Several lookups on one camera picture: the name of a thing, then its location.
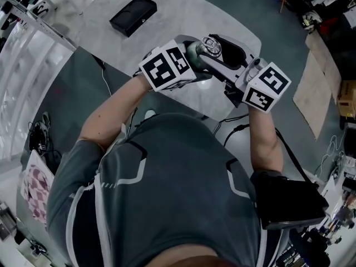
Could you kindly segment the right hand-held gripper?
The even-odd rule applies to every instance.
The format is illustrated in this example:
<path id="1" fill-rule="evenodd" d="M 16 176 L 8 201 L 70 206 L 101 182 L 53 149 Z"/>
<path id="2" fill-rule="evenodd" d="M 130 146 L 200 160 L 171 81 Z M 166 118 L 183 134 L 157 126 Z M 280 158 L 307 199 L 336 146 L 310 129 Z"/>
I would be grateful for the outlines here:
<path id="1" fill-rule="evenodd" d="M 222 60 L 208 53 L 198 54 L 202 67 L 219 81 L 226 82 L 224 94 L 238 107 L 245 103 L 259 111 L 270 112 L 291 80 L 274 63 L 255 58 L 244 43 L 228 36 L 209 34 L 220 43 Z"/>

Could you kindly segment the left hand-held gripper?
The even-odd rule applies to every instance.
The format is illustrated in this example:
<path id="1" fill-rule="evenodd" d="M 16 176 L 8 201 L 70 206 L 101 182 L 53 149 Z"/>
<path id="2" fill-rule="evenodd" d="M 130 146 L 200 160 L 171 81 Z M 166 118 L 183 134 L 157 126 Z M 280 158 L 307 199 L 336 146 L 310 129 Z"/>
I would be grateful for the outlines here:
<path id="1" fill-rule="evenodd" d="M 190 45 L 197 41 L 195 37 L 180 34 L 163 46 L 154 48 L 139 63 L 139 72 L 154 91 L 174 90 L 188 83 L 212 78 L 208 71 L 193 71 L 188 62 Z"/>

